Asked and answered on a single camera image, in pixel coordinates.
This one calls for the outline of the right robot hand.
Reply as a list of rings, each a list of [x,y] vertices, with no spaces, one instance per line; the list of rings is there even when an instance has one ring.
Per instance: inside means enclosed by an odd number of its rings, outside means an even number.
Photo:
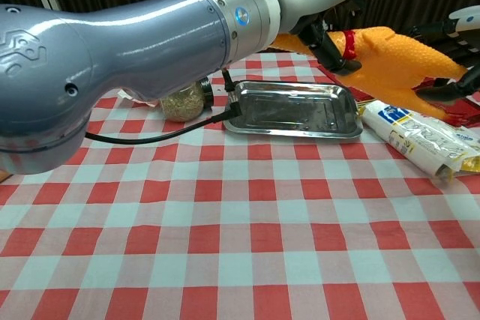
[[[441,76],[433,86],[417,90],[421,99],[454,103],[479,91],[478,5],[456,10],[437,22],[415,25],[408,35],[467,68],[457,82],[449,82],[446,76]]]

